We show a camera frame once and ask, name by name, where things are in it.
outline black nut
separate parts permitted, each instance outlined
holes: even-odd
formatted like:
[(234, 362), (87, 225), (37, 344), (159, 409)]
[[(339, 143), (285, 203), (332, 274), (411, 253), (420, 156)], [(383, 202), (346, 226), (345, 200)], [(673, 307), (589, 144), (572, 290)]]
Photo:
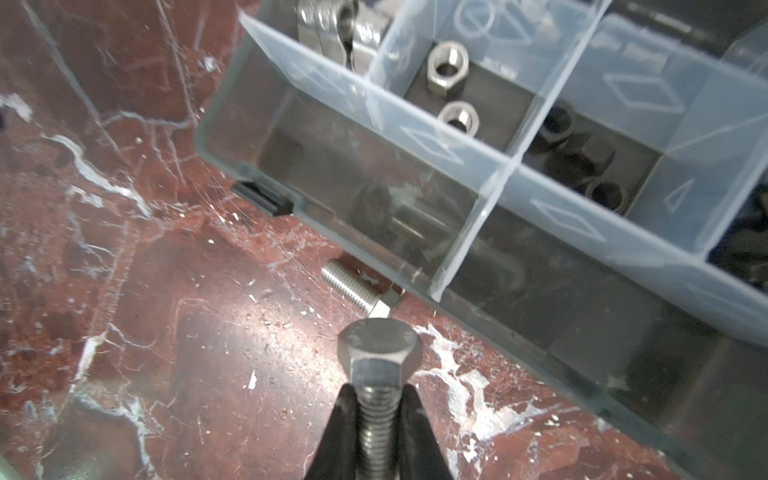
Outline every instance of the black nut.
[(566, 141), (576, 129), (576, 113), (564, 101), (559, 101), (544, 119), (538, 129), (538, 138), (547, 147), (554, 148)]
[(603, 135), (585, 132), (573, 135), (560, 155), (587, 175), (602, 175), (614, 160), (616, 147)]
[(736, 259), (731, 262), (730, 270), (749, 283), (768, 282), (768, 258)]
[(768, 258), (768, 231), (738, 230), (723, 240), (721, 247), (729, 255)]
[(576, 189), (586, 198), (618, 214), (627, 207), (627, 192), (616, 182), (602, 178), (588, 178)]

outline black latch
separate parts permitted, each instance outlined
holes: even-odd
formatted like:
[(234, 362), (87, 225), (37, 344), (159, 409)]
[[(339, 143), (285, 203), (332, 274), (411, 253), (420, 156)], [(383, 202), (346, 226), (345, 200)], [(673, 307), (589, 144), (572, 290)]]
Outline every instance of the black latch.
[(279, 217), (293, 212), (292, 201), (256, 182), (237, 182), (232, 190), (270, 217)]

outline metal clamp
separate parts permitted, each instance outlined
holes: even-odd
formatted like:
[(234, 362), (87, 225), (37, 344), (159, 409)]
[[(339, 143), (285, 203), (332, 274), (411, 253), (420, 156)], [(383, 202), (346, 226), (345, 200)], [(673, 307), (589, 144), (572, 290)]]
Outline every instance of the metal clamp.
[(348, 66), (358, 7), (357, 0), (299, 0), (299, 41)]
[(365, 74), (379, 51), (392, 17), (384, 12), (360, 5), (352, 36), (352, 70)]
[(299, 42), (364, 74), (376, 58), (392, 17), (359, 0), (299, 0)]

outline hex nut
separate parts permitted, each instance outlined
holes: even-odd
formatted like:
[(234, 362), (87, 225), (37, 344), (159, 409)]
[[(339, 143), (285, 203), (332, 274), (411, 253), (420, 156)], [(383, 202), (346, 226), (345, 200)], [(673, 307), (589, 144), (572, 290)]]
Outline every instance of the hex nut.
[(469, 52), (457, 41), (444, 41), (429, 52), (427, 88), (444, 98), (462, 93), (469, 75)]
[(441, 122), (474, 137), (480, 128), (480, 117), (475, 107), (465, 101), (452, 101), (442, 108), (437, 115)]
[(591, 177), (585, 179), (577, 190), (610, 211), (622, 213), (627, 207), (627, 192), (616, 182)]
[(339, 362), (355, 387), (402, 388), (422, 362), (423, 344), (404, 322), (367, 318), (347, 326), (336, 344)]
[(538, 138), (549, 148), (566, 141), (576, 129), (576, 112), (569, 104), (559, 101), (552, 105), (544, 123), (538, 129)]
[(561, 147), (560, 155), (586, 175), (602, 175), (614, 160), (616, 147), (603, 135), (584, 132), (571, 136)]

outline plastic divider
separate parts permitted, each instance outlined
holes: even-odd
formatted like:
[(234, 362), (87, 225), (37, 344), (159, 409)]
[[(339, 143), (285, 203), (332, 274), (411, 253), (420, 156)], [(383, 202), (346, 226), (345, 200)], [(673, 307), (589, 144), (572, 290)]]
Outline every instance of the plastic divider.
[(475, 241), (480, 229), (488, 219), (488, 215), (491, 214), (499, 197), (502, 195), (509, 177), (520, 166), (523, 154), (530, 147), (539, 126), (544, 122), (549, 110), (560, 95), (565, 82), (584, 53), (610, 3), (611, 0), (602, 0), (594, 5), (589, 11), (590, 14), (582, 19), (584, 22), (583, 31), (579, 31), (578, 28), (575, 29), (577, 33), (572, 38), (570, 48), (566, 50), (565, 55), (558, 58), (558, 61), (553, 61), (549, 64), (548, 75), (540, 85), (521, 127), (518, 129), (507, 150), (511, 156), (511, 161), (499, 169), (497, 174), (490, 177), (482, 186), (475, 201), (475, 206), (472, 208), (455, 242), (451, 245), (448, 255), (443, 259), (440, 267), (435, 272), (429, 286), (429, 294), (435, 301), (440, 301), (443, 292), (453, 281), (453, 277), (464, 262), (472, 242)]

